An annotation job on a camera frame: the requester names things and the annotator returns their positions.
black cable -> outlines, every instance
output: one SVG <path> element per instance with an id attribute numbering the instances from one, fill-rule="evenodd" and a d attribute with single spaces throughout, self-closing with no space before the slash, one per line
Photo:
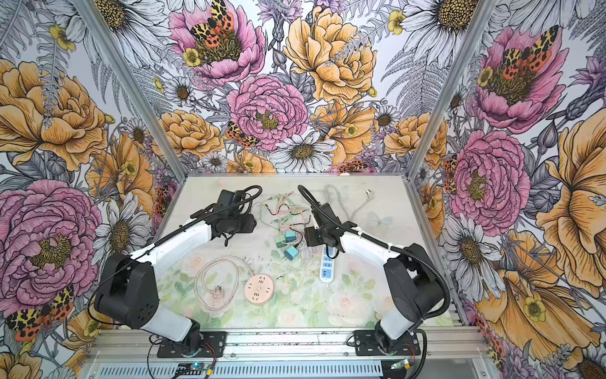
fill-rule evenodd
<path id="1" fill-rule="evenodd" d="M 163 243 L 165 243 L 166 241 L 170 240 L 170 239 L 171 239 L 171 238 L 173 238 L 174 236 L 178 235 L 179 233 L 182 233 L 182 232 L 186 231 L 187 229 L 191 228 L 191 227 L 192 227 L 192 226 L 194 226 L 195 224 L 199 223 L 200 221 L 205 220 L 205 219 L 206 219 L 206 218 L 208 218 L 208 217 L 211 217 L 211 216 L 217 215 L 217 214 L 219 214 L 219 213 L 221 213 L 221 212 L 223 212 L 223 211 L 225 211 L 225 210 L 228 210 L 228 209 L 232 209 L 232 208 L 235 208 L 235 207 L 239 207 L 239 206 L 244 205 L 244 204 L 246 204 L 246 203 L 250 203 L 250 204 L 249 204 L 249 207 L 248 207 L 248 212 L 249 212 L 249 211 L 250 211 L 250 209 L 251 209 L 251 207 L 252 207 L 252 202 L 253 202 L 253 200 L 254 200 L 254 199 L 256 199 L 257 197 L 259 197 L 259 195 L 261 194 L 261 192 L 263 192 L 263 188 L 261 188 L 261 186 L 257 186 L 257 185 L 247 187 L 247 188 L 245 188 L 245 189 L 244 189 L 244 191 L 243 191 L 243 192 L 244 192 L 245 194 L 247 194 L 247 192 L 248 192 L 248 191 L 250 191 L 251 189 L 256 189 L 256 190 L 257 190 L 257 193 L 256 193 L 256 194 L 254 194 L 254 195 L 250 195 L 250 197 L 248 197 L 248 198 L 244 198 L 243 200 L 240 200 L 240 201 L 238 201 L 238 202 L 236 202 L 236 203 L 233 203 L 233 204 L 231 204 L 231 205 L 229 205 L 229 206 L 227 206 L 227 207 L 222 207 L 222 208 L 219 208 L 218 210 L 212 211 L 212 212 L 210 212 L 209 214 L 204 215 L 204 216 L 202 216 L 202 217 L 200 217 L 200 218 L 197 218 L 197 219 L 195 219 L 195 220 L 193 220 L 193 221 L 191 221 L 191 222 L 189 222 L 189 223 L 187 223 L 187 224 L 185 224 L 185 225 L 181 225 L 181 226 L 179 226 L 179 228 L 178 228 L 178 229 L 176 229 L 176 230 L 174 230 L 174 231 L 170 232 L 168 235 L 166 235 L 166 236 L 164 236 L 164 237 L 160 238 L 159 240 L 157 240 L 157 241 L 154 243 L 154 245 L 153 245 L 153 246 L 152 246 L 152 247 L 151 247 L 149 250 L 145 251 L 145 252 L 144 252 L 143 254 L 141 254 L 140 256 L 138 256 L 138 257 L 134 258 L 134 259 L 133 259 L 133 261 L 136 261 L 136 260 L 138 260 L 138 259 L 142 258 L 144 255 L 149 255 L 149 254 L 150 254 L 150 252 L 151 252 L 151 251 L 152 251 L 152 250 L 153 250 L 155 247 L 160 246 L 161 244 L 163 244 Z M 98 323 L 100 323 L 100 324 L 105 324 L 105 325 L 113 325 L 113 326 L 122 326 L 122 325 L 124 325 L 124 324 L 122 324 L 122 323 L 108 323 L 108 322 L 101 321 L 101 320 L 99 320 L 99 319 L 97 319 L 97 318 L 93 317 L 93 315 L 90 313 L 90 303 L 91 303 L 91 300 L 92 300 L 92 299 L 95 297 L 95 295 L 97 294 L 97 292 L 99 292 L 99 289 L 101 288 L 101 286 L 102 286 L 103 284 L 105 284 L 105 282 L 107 282 L 109 279 L 112 279 L 112 278 L 113 278 L 113 277 L 115 277 L 115 276 L 116 276 L 116 275 L 117 275 L 117 274 L 118 274 L 120 271 L 125 270 L 125 269 L 126 269 L 126 268 L 128 268 L 128 267 L 130 267 L 130 265 L 129 265 L 129 264 L 126 264 L 124 267 L 122 267 L 122 268 L 121 268 L 121 269 L 119 269 L 118 271 L 116 271 L 116 272 L 114 272 L 113 274 L 111 274 L 111 275 L 110 275 L 108 278 L 106 278 L 106 279 L 105 279 L 103 282 L 101 282 L 101 283 L 100 283 L 100 284 L 97 286 L 97 289 L 95 289 L 95 291 L 93 292 L 93 294 L 91 295 L 91 297 L 88 299 L 88 303 L 87 303 L 86 311 L 87 311 L 87 313 L 88 313 L 88 316 L 89 316 L 89 317 L 90 317 L 92 320 L 95 320 L 95 321 L 97 321 Z"/>
<path id="2" fill-rule="evenodd" d="M 421 369 L 423 368 L 423 365 L 425 364 L 425 358 L 427 358 L 427 334 L 425 334 L 425 331 L 423 329 L 415 329 L 415 333 L 420 333 L 423 336 L 423 354 L 421 355 L 421 361 L 419 362 L 419 366 L 417 367 L 417 370 L 415 371 L 415 373 L 408 379 L 416 379 L 419 374 L 421 373 Z"/>
<path id="3" fill-rule="evenodd" d="M 336 251 L 335 256 L 331 257 L 330 255 L 328 255 L 328 245 L 326 245 L 326 256 L 332 260 L 339 256 L 339 249 L 335 249 L 335 251 Z"/>
<path id="4" fill-rule="evenodd" d="M 353 234 L 358 234 L 358 231 L 350 229 L 348 227 L 345 227 L 344 225 L 342 225 L 341 223 L 333 220 L 332 217 L 328 216 L 321 208 L 320 208 L 320 203 L 316 200 L 315 197 L 313 197 L 313 195 L 311 194 L 311 192 L 309 192 L 309 190 L 307 190 L 307 188 L 305 188 L 304 186 L 297 186 L 297 189 L 299 190 L 299 192 L 301 193 L 301 195 L 303 196 L 303 198 L 305 200 L 307 200 L 307 202 L 311 205 L 312 208 L 314 208 L 314 210 L 318 211 L 322 216 L 324 216 L 327 220 L 329 220 L 331 223 L 333 223 L 335 226 L 337 226 L 338 228 L 343 229 L 346 232 L 350 232 Z M 360 234 L 361 237 L 365 238 L 366 240 L 371 241 L 372 243 L 384 247 L 386 249 L 390 249 L 391 251 L 394 251 L 396 253 L 400 253 L 402 255 L 407 256 L 408 258 L 410 258 L 411 260 L 425 266 L 432 274 L 433 276 L 436 278 L 436 281 L 438 282 L 438 284 L 440 285 L 440 288 L 442 289 L 442 292 L 444 293 L 444 301 L 442 302 L 442 306 L 433 311 L 433 312 L 428 312 L 424 318 L 431 318 L 431 317 L 435 317 L 435 316 L 439 316 L 441 314 L 443 314 L 444 312 L 446 312 L 446 310 L 448 309 L 449 305 L 450 305 L 450 291 L 448 290 L 448 286 L 446 285 L 446 281 L 444 280 L 444 278 L 442 278 L 442 275 L 440 275 L 440 273 L 438 272 L 438 270 L 436 270 L 431 264 L 425 262 L 425 260 L 423 260 L 422 258 L 417 257 L 416 255 L 412 254 L 411 252 L 409 252 L 408 250 L 405 249 L 400 249 L 399 247 L 395 247 L 395 246 L 389 246 L 388 244 L 386 244 L 383 241 L 379 241 L 376 238 L 373 238 L 370 235 L 367 235 L 366 233 L 362 233 Z"/>

daisy center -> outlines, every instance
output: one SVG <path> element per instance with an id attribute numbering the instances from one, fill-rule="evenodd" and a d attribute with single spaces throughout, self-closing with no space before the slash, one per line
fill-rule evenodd
<path id="1" fill-rule="evenodd" d="M 606 372 L 597 362 L 583 357 L 583 360 L 577 366 L 584 378 L 587 379 L 606 379 Z"/>
<path id="2" fill-rule="evenodd" d="M 117 0 L 95 0 L 107 26 L 116 30 L 124 25 L 126 13 Z"/>
<path id="3" fill-rule="evenodd" d="M 482 252 L 477 243 L 466 239 L 461 243 L 461 252 L 465 259 L 472 265 L 479 264 L 482 261 Z"/>
<path id="4" fill-rule="evenodd" d="M 63 267 L 65 261 L 72 253 L 72 244 L 69 238 L 62 235 L 56 235 L 53 238 L 39 242 L 40 253 L 33 256 L 30 261 L 34 266 L 40 268 L 47 263 L 52 263 L 55 267 Z"/>
<path id="5" fill-rule="evenodd" d="M 457 29 L 466 29 L 473 16 L 478 0 L 444 0 L 438 11 L 441 25 Z"/>
<path id="6" fill-rule="evenodd" d="M 261 129 L 263 130 L 274 130 L 278 128 L 278 119 L 272 117 L 271 112 L 269 111 L 263 114 L 256 112 L 255 117 L 257 121 L 261 122 Z"/>
<path id="7" fill-rule="evenodd" d="M 199 52 L 199 56 L 193 58 L 193 60 L 200 58 L 202 64 L 221 62 L 223 59 L 237 61 L 240 58 L 240 53 L 242 53 L 242 43 L 234 30 L 230 30 L 221 36 L 218 46 L 209 47 L 206 43 L 198 43 L 196 49 Z"/>
<path id="8" fill-rule="evenodd" d="M 133 130 L 133 139 L 135 141 L 137 141 L 138 143 L 142 144 L 143 141 L 145 141 L 145 134 L 143 133 L 143 130 L 134 129 Z"/>
<path id="9" fill-rule="evenodd" d="M 381 115 L 377 119 L 377 123 L 379 124 L 379 127 L 388 126 L 390 122 L 391 122 L 391 116 L 390 115 Z"/>
<path id="10" fill-rule="evenodd" d="M 300 145 L 293 148 L 293 157 L 297 159 L 309 158 L 314 153 L 313 146 L 311 145 Z"/>
<path id="11" fill-rule="evenodd" d="M 478 170 L 474 170 L 471 173 L 471 183 L 467 187 L 472 199 L 481 200 L 484 198 L 484 193 L 486 192 L 484 184 L 486 184 L 486 178 L 479 176 Z"/>
<path id="12" fill-rule="evenodd" d="M 187 89 L 187 87 L 178 87 L 177 97 L 181 100 L 187 100 L 189 97 L 189 89 Z"/>
<path id="13" fill-rule="evenodd" d="M 118 221 L 113 228 L 112 237 L 110 238 L 110 244 L 112 250 L 120 252 L 128 246 L 130 237 L 130 229 L 126 221 Z"/>

pink peony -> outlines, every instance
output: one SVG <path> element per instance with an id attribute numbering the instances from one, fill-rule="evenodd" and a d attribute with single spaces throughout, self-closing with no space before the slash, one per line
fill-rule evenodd
<path id="1" fill-rule="evenodd" d="M 510 27 L 503 29 L 488 49 L 488 56 L 482 59 L 476 95 L 471 101 L 472 112 L 480 120 L 486 119 L 495 128 L 507 128 L 511 133 L 519 134 L 530 129 L 556 105 L 566 88 L 558 86 L 558 81 L 562 76 L 559 70 L 568 54 L 568 49 L 560 51 L 562 29 L 557 28 L 556 33 L 553 45 L 545 55 L 541 54 L 541 58 L 546 58 L 542 67 L 532 71 L 520 61 L 519 71 L 507 79 L 504 51 L 518 49 L 522 57 L 524 50 L 533 46 L 541 35 L 520 34 L 519 30 L 513 31 Z"/>
<path id="2" fill-rule="evenodd" d="M 4 316 L 51 302 L 68 286 L 80 296 L 97 266 L 95 203 L 67 183 L 39 180 L 0 193 L 0 310 Z"/>
<path id="3" fill-rule="evenodd" d="M 233 30 L 221 37 L 221 43 L 215 48 L 207 47 L 205 42 L 196 43 L 190 33 L 192 27 L 207 24 L 211 18 L 211 7 L 202 11 L 198 6 L 190 13 L 183 9 L 183 14 L 173 12 L 168 18 L 171 39 L 177 43 L 173 49 L 184 55 L 185 64 L 195 71 L 194 84 L 199 87 L 220 87 L 227 82 L 236 82 L 252 73 L 263 69 L 265 63 L 265 36 L 261 27 L 253 26 L 240 6 L 235 10 L 225 0 L 227 11 L 233 16 Z"/>
<path id="4" fill-rule="evenodd" d="M 272 152 L 276 143 L 307 128 L 307 108 L 299 90 L 267 76 L 247 78 L 227 95 L 231 120 L 246 135 L 259 139 L 257 147 Z"/>
<path id="5" fill-rule="evenodd" d="M 526 206 L 530 179 L 520 143 L 504 131 L 471 133 L 457 154 L 453 213 L 476 221 L 488 236 L 507 231 Z"/>

power cord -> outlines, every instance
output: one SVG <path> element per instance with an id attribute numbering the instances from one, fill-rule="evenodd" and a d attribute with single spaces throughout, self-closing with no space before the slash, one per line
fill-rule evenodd
<path id="1" fill-rule="evenodd" d="M 309 190 L 307 188 L 305 188 L 304 186 L 297 186 L 297 189 L 299 189 L 299 192 L 301 193 L 301 195 L 303 196 L 303 198 L 305 200 L 307 200 L 307 202 L 311 205 L 312 208 L 314 208 L 315 211 L 317 211 L 318 213 L 320 213 L 322 216 L 324 216 L 326 218 L 326 220 L 329 220 L 331 223 L 333 223 L 335 226 L 339 227 L 340 229 L 346 231 L 346 232 L 350 232 L 353 234 L 357 234 L 359 236 L 361 236 L 362 238 L 365 238 L 366 240 L 371 241 L 372 243 L 381 246 L 385 249 L 389 249 L 391 251 L 394 251 L 396 253 L 400 253 L 406 257 L 408 257 L 409 259 L 425 266 L 432 274 L 433 276 L 436 278 L 436 281 L 438 282 L 440 288 L 442 289 L 443 293 L 444 293 L 444 301 L 442 302 L 442 306 L 437 309 L 434 310 L 433 312 L 428 312 L 424 318 L 431 318 L 431 317 L 436 317 L 436 316 L 440 316 L 441 314 L 443 314 L 444 312 L 446 312 L 446 310 L 448 309 L 448 306 L 450 305 L 450 291 L 448 290 L 448 286 L 446 285 L 446 281 L 444 280 L 444 278 L 442 278 L 442 275 L 440 275 L 440 273 L 438 272 L 438 270 L 436 270 L 431 264 L 425 262 L 425 260 L 423 260 L 422 258 L 417 257 L 416 255 L 412 254 L 411 252 L 409 252 L 408 250 L 405 249 L 400 249 L 399 247 L 396 246 L 391 246 L 388 245 L 387 243 L 381 241 L 381 240 L 377 240 L 376 238 L 367 235 L 366 233 L 358 233 L 357 230 L 353 230 L 349 227 L 345 227 L 344 225 L 342 225 L 341 223 L 333 220 L 332 217 L 328 216 L 321 208 L 320 208 L 320 203 L 316 200 L 316 198 L 311 194 L 311 192 L 309 192 Z"/>
<path id="2" fill-rule="evenodd" d="M 186 231 L 187 229 L 189 229 L 189 228 L 191 228 L 192 226 L 196 225 L 197 223 L 199 223 L 199 222 L 201 222 L 201 221 L 203 221 L 203 220 L 207 219 L 208 217 L 215 216 L 215 215 L 217 215 L 217 214 L 219 214 L 219 213 L 221 213 L 221 212 L 224 212 L 224 211 L 226 211 L 226 210 L 228 210 L 228 209 L 233 209 L 233 208 L 237 208 L 237 207 L 242 206 L 242 207 L 240 208 L 240 210 L 241 210 L 241 209 L 243 209 L 243 208 L 244 208 L 244 207 L 243 207 L 243 205 L 244 205 L 244 204 L 247 204 L 247 203 L 250 203 L 250 204 L 249 204 L 249 206 L 248 206 L 248 209 L 247 209 L 247 212 L 249 212 L 249 211 L 250 211 L 250 209 L 251 209 L 251 207 L 252 207 L 252 202 L 253 202 L 253 200 L 254 200 L 254 199 L 256 199 L 257 197 L 259 197 L 259 195 L 261 194 L 261 192 L 263 192 L 263 188 L 261 188 L 261 186 L 254 185 L 254 186 L 247 187 L 247 188 L 245 188 L 245 189 L 242 191 L 242 192 L 244 192 L 245 194 L 248 194 L 248 191 L 253 190 L 253 189 L 256 189 L 256 190 L 257 190 L 257 193 L 255 193 L 254 195 L 250 195 L 249 197 L 247 197 L 247 198 L 245 198 L 245 199 L 243 199 L 243 200 L 237 201 L 237 202 L 235 202 L 235 203 L 233 203 L 233 204 L 231 204 L 231 205 L 229 205 L 229 206 L 227 206 L 227 207 L 222 207 L 222 208 L 219 208 L 219 209 L 214 210 L 214 211 L 212 211 L 212 212 L 208 213 L 207 215 L 204 215 L 204 216 L 202 216 L 202 217 L 199 217 L 199 218 L 197 218 L 197 219 L 195 219 L 195 220 L 193 220 L 193 221 L 191 221 L 191 222 L 189 222 L 189 223 L 187 223 L 187 224 L 185 224 L 185 225 L 181 225 L 181 226 L 179 226 L 179 228 L 178 228 L 178 229 L 176 229 L 176 230 L 174 230 L 174 231 L 170 232 L 170 233 L 169 233 L 169 234 L 167 234 L 166 236 L 164 236 L 164 237 L 160 238 L 159 240 L 157 240 L 157 241 L 154 243 L 154 245 L 153 245 L 151 248 L 149 248 L 149 250 L 145 251 L 145 252 L 144 252 L 143 254 L 141 254 L 140 256 L 138 256 L 138 257 L 134 258 L 134 259 L 133 259 L 133 261 L 136 261 L 136 260 L 138 260 L 138 259 L 142 258 L 142 257 L 143 257 L 143 256 L 145 256 L 145 255 L 149 255 L 149 254 L 152 252 L 152 250 L 153 250 L 155 247 L 160 246 L 161 244 L 163 244 L 163 243 L 165 243 L 166 241 L 170 240 L 170 239 L 171 239 L 171 238 L 173 238 L 174 236 L 178 235 L 179 233 L 182 233 L 182 232 Z M 87 306 L 86 306 L 86 311 L 87 311 L 87 313 L 88 313 L 88 316 L 89 316 L 89 317 L 90 317 L 92 320 L 95 320 L 95 321 L 97 321 L 98 323 L 100 323 L 100 324 L 105 324 L 105 325 L 113 325 L 113 326 L 122 326 L 122 325 L 124 325 L 124 324 L 122 324 L 122 323 L 108 323 L 108 322 L 106 322 L 106 321 L 102 321 L 102 320 L 97 319 L 96 317 L 94 317 L 94 316 L 93 316 L 93 315 L 90 313 L 90 306 L 91 306 L 92 299 L 95 297 L 95 295 L 97 294 L 97 292 L 99 292 L 99 289 L 100 289 L 100 288 L 103 286 L 103 284 L 105 284 L 105 283 L 106 283 L 108 280 L 110 280 L 110 279 L 112 279 L 113 277 L 115 277 L 115 276 L 116 276 L 118 273 L 122 272 L 123 270 L 129 269 L 129 268 L 130 268 L 130 265 L 129 265 L 129 264 L 124 265 L 122 268 L 120 268 L 119 270 L 117 270 L 116 272 L 114 272 L 113 274 L 111 274 L 109 277 L 107 277 L 107 278 L 106 278 L 104 281 L 102 281 L 102 282 L 101 282 L 101 283 L 100 283 L 100 284 L 97 286 L 97 288 L 95 289 L 95 291 L 93 292 L 93 294 L 91 295 L 91 297 L 88 299 L 88 303 L 87 303 Z"/>

purple flower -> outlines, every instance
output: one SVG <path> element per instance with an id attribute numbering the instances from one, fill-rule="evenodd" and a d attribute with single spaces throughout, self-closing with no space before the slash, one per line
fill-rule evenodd
<path id="1" fill-rule="evenodd" d="M 227 102 L 231 120 L 244 134 L 257 137 L 261 150 L 272 152 L 276 143 L 307 128 L 307 108 L 299 90 L 265 74 L 249 76 L 227 95 Z"/>
<path id="2" fill-rule="evenodd" d="M 190 33 L 192 27 L 208 23 L 209 5 L 204 11 L 196 6 L 193 13 L 183 9 L 183 14 L 173 12 L 169 16 L 170 37 L 176 41 L 173 50 L 183 55 L 185 64 L 195 72 L 194 85 L 202 89 L 242 80 L 261 71 L 265 63 L 265 36 L 261 27 L 255 29 L 241 6 L 236 11 L 229 1 L 225 0 L 225 4 L 233 29 L 219 36 L 216 47 L 209 47 L 206 40 L 196 40 Z"/>
<path id="3" fill-rule="evenodd" d="M 259 19 L 263 24 L 271 19 L 276 25 L 282 20 L 290 24 L 301 17 L 301 0 L 258 0 L 257 6 L 261 9 Z"/>
<path id="4" fill-rule="evenodd" d="M 473 219 L 488 236 L 502 234 L 513 225 L 530 193 L 520 143 L 501 130 L 471 133 L 457 154 L 454 182 L 453 213 Z"/>
<path id="5" fill-rule="evenodd" d="M 56 180 L 0 193 L 0 310 L 4 316 L 48 304 L 67 286 L 93 284 L 101 212 L 81 191 Z"/>
<path id="6" fill-rule="evenodd" d="M 345 10 L 345 0 L 318 0 L 317 5 L 330 8 L 333 12 L 343 13 Z"/>
<path id="7" fill-rule="evenodd" d="M 515 379 L 534 378 L 534 367 L 524 357 L 522 351 L 513 343 L 502 339 L 501 343 L 505 349 L 505 377 Z"/>

